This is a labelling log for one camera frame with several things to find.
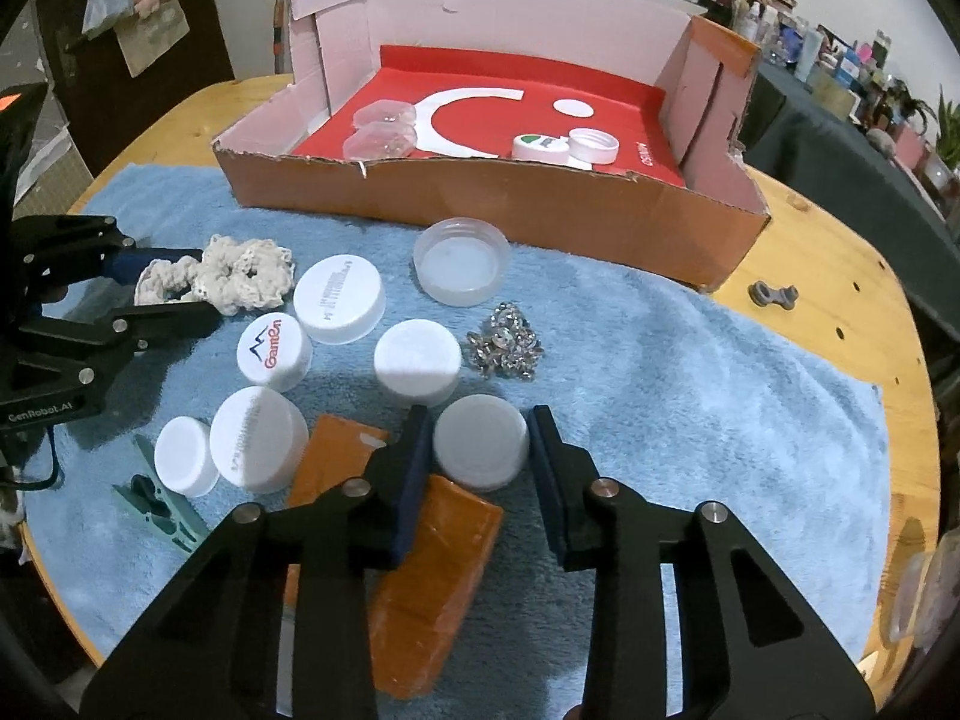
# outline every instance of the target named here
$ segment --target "blue towel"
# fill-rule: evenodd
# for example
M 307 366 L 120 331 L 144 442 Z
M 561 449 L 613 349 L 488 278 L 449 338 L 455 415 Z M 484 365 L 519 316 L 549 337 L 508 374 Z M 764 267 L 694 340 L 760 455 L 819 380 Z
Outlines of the blue towel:
M 411 253 L 418 229 L 242 209 L 219 170 L 128 167 L 86 211 L 115 215 L 126 234 L 154 247 L 202 247 L 213 233 L 273 238 L 293 250 L 298 274 L 344 252 L 373 262 L 387 292 L 384 319 L 356 343 L 316 346 L 307 378 L 287 394 L 309 424 L 328 412 L 395 432 L 403 410 L 373 379 L 380 335 L 395 322 L 424 317 L 464 338 L 499 300 L 516 301 L 544 341 L 536 379 L 487 381 L 464 369 L 454 397 L 489 392 L 520 410 L 548 404 L 565 440 L 586 447 L 602 474 L 648 500 L 682 509 L 726 502 L 851 658 L 861 656 L 889 523 L 888 440 L 877 386 L 664 278 L 558 251 L 517 245 L 500 295 L 469 309 L 442 306 L 416 285 Z M 129 289 L 96 280 L 75 285 L 47 311 L 90 320 L 128 300 Z M 139 356 L 117 378 L 102 415 L 56 428 L 64 483 L 29 493 L 28 519 L 61 598 L 104 654 L 184 561 L 110 489 L 141 469 L 131 433 L 155 440 L 177 415 L 209 421 L 246 386 L 234 355 L 247 320 L 225 319 L 192 349 L 184 343 Z M 42 474 L 47 455 L 41 447 L 27 471 Z M 195 505 L 212 526 L 248 498 L 220 480 Z M 529 471 L 488 498 L 506 517 L 443 675 L 424 699 L 381 697 L 384 718 L 559 720 L 579 702 L 592 573 L 558 569 Z M 270 508 L 283 499 L 261 498 Z M 676 710 L 680 646 L 672 593 L 667 630 Z

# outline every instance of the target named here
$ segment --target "translucent plastic lid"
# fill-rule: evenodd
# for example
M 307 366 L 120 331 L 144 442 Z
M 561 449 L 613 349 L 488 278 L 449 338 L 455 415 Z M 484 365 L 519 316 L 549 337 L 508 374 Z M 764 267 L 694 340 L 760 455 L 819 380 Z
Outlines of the translucent plastic lid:
M 364 105 L 353 114 L 353 126 L 357 129 L 374 122 L 412 124 L 416 122 L 416 108 L 410 103 L 402 103 L 400 100 L 376 100 L 375 103 Z
M 416 130 L 403 122 L 372 122 L 344 141 L 347 162 L 400 159 L 416 148 Z
M 448 306 L 475 306 L 496 295 L 510 265 L 510 245 L 496 227 L 475 218 L 438 221 L 414 246 L 424 292 Z

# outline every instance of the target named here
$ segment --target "white bottle cap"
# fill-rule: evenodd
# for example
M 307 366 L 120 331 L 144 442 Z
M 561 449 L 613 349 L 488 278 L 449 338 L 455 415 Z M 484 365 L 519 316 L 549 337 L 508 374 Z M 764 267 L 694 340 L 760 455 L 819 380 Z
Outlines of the white bottle cap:
M 457 388 L 463 353 L 442 324 L 407 319 L 376 343 L 376 380 L 405 405 L 438 406 Z
M 338 254 L 320 260 L 294 289 L 294 310 L 310 338 L 350 343 L 376 327 L 387 307 L 383 281 L 363 257 Z
M 524 162 L 544 162 L 546 165 L 565 165 L 570 156 L 570 145 L 563 138 L 552 135 L 517 135 L 512 157 Z
M 167 490 L 196 498 L 213 490 L 220 478 L 210 457 L 210 429 L 192 418 L 175 416 L 163 426 L 154 447 L 154 468 Z
M 570 130 L 570 156 L 592 165 L 610 165 L 620 151 L 620 141 L 599 129 Z
M 293 480 L 307 438 L 306 420 L 293 403 L 265 386 L 248 386 L 217 410 L 210 454 L 232 485 L 275 493 Z
M 313 346 L 290 314 L 263 314 L 247 325 L 237 343 L 237 365 L 251 384 L 285 392 L 310 370 Z
M 443 473 L 477 493 L 509 485 L 529 450 L 523 415 L 493 395 L 468 395 L 451 403 L 433 431 L 433 451 Z

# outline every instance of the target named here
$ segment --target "orange sponge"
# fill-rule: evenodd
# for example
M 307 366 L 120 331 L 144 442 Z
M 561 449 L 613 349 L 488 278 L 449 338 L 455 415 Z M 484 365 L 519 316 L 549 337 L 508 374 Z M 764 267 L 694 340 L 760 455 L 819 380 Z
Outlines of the orange sponge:
M 330 488 L 347 479 L 361 476 L 373 450 L 385 445 L 390 434 L 380 428 L 362 425 L 349 419 L 322 413 L 296 469 L 293 488 L 287 496 L 287 507 L 313 503 Z M 299 565 L 287 572 L 283 602 L 296 606 Z
M 431 475 L 413 549 L 368 610 L 373 684 L 395 698 L 430 692 L 490 559 L 503 509 Z
M 360 476 L 387 432 L 321 415 L 304 450 L 287 506 Z M 398 699 L 429 693 L 467 615 L 490 560 L 503 509 L 442 476 L 427 480 L 414 545 L 386 574 L 368 608 L 373 684 Z M 291 565 L 284 601 L 296 606 L 299 565 Z

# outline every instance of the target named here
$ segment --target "green clothespin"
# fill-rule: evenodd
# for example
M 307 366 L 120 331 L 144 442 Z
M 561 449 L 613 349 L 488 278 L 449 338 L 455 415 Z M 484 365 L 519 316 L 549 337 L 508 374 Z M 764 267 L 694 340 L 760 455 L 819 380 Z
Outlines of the green clothespin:
M 147 473 L 133 474 L 128 485 L 113 485 L 113 489 L 144 522 L 192 554 L 209 536 L 210 528 L 185 497 L 162 485 L 154 466 L 154 447 L 146 437 L 136 433 L 133 443 L 143 455 Z

